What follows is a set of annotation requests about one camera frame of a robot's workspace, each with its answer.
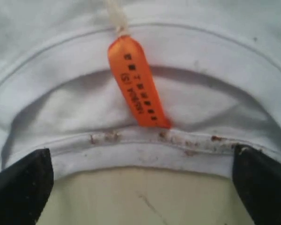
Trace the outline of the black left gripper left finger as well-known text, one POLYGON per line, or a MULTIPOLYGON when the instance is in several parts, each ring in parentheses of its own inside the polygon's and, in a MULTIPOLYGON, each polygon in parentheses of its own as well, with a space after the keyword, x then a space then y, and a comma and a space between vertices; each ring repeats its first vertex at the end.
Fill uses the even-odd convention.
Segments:
POLYGON ((0 172, 0 225, 35 225, 54 184, 49 149, 35 150, 0 172))

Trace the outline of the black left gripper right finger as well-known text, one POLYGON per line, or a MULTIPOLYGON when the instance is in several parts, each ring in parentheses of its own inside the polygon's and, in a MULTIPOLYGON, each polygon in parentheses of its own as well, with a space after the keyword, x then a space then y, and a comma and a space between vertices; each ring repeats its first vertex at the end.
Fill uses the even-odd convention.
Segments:
POLYGON ((281 163, 249 145, 233 147, 232 181, 256 225, 281 225, 281 163))

